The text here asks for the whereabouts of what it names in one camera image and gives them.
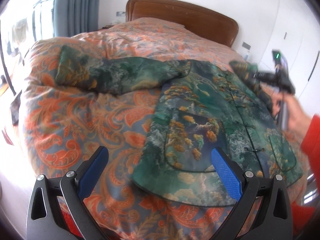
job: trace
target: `bed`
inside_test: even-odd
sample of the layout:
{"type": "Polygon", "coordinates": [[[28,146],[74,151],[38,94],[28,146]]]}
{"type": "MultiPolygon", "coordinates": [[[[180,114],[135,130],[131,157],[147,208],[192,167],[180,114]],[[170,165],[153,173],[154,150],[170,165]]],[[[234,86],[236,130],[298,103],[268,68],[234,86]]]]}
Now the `bed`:
{"type": "MultiPolygon", "coordinates": [[[[232,71],[228,63],[242,60],[231,49],[237,32],[236,21],[197,5],[129,0],[126,23],[72,38],[38,41],[31,48],[25,64],[31,73],[21,95],[19,126],[7,124],[6,133],[28,156],[36,175],[47,177],[76,170],[99,145],[107,147],[109,163],[84,202],[102,228],[121,238],[208,239],[231,206],[208,208],[171,202],[132,182],[160,88],[113,96],[57,86],[55,76],[65,45],[95,58],[195,59],[232,71]]],[[[287,137],[294,143],[292,135],[287,137]]],[[[297,151],[296,156],[306,170],[304,155],[297,151]]],[[[305,186],[306,176],[291,185],[290,200],[299,199],[305,186]]],[[[61,206],[68,213],[63,202],[61,206]]],[[[257,206],[258,202],[242,233],[250,227],[257,206]]]]}

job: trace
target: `blue curtain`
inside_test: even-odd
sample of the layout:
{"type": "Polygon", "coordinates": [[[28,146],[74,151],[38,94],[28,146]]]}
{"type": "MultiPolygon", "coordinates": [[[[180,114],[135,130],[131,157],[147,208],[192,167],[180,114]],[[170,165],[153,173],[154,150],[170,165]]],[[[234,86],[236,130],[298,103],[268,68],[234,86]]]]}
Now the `blue curtain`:
{"type": "Polygon", "coordinates": [[[54,36],[71,37],[98,29],[99,0],[54,0],[54,36]]]}

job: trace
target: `wooden headboard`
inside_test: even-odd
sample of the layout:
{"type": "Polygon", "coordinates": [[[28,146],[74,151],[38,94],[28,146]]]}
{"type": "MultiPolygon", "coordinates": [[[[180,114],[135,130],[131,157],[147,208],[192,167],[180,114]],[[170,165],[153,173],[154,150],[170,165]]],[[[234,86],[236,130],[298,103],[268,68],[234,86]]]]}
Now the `wooden headboard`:
{"type": "Polygon", "coordinates": [[[231,47],[238,24],[223,14],[210,9],[177,0],[129,0],[126,21],[152,17],[184,25],[200,37],[231,47]]]}

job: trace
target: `screw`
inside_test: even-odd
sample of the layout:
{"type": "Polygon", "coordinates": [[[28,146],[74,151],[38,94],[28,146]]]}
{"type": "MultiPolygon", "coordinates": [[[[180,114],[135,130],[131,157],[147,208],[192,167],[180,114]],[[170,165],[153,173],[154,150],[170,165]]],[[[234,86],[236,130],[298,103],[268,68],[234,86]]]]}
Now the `screw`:
{"type": "Polygon", "coordinates": [[[248,178],[252,178],[252,177],[253,177],[252,171],[246,171],[246,172],[245,172],[245,175],[246,175],[248,178]]]}
{"type": "Polygon", "coordinates": [[[43,180],[44,179],[44,175],[43,174],[40,174],[38,177],[37,177],[37,180],[43,180]]]}
{"type": "Polygon", "coordinates": [[[276,179],[277,179],[277,180],[282,180],[283,178],[282,178],[282,176],[281,176],[280,174],[277,174],[277,175],[276,175],[276,179]]]}
{"type": "Polygon", "coordinates": [[[68,178],[71,178],[71,177],[73,177],[75,175],[75,172],[74,171],[68,171],[67,172],[67,177],[68,178]]]}

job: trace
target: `red sleeve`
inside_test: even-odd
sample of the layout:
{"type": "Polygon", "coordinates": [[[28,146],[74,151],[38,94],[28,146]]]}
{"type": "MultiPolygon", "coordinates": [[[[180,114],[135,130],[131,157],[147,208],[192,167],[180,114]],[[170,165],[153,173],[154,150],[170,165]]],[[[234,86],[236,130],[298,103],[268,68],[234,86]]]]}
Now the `red sleeve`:
{"type": "MultiPolygon", "coordinates": [[[[301,144],[301,150],[308,156],[311,170],[320,189],[320,117],[315,115],[312,118],[308,132],[301,144]]],[[[297,203],[291,204],[294,232],[298,233],[312,217],[315,209],[303,207],[297,203]]]]}
{"type": "Polygon", "coordinates": [[[301,150],[308,155],[311,170],[320,189],[320,117],[314,115],[308,132],[301,143],[301,150]]]}

